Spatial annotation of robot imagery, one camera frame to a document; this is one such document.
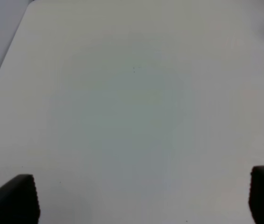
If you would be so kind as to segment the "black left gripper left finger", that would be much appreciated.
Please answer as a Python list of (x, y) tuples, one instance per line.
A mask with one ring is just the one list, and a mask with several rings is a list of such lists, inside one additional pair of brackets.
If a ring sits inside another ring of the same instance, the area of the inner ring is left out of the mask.
[(17, 175), (0, 187), (0, 224), (37, 224), (39, 218), (33, 175)]

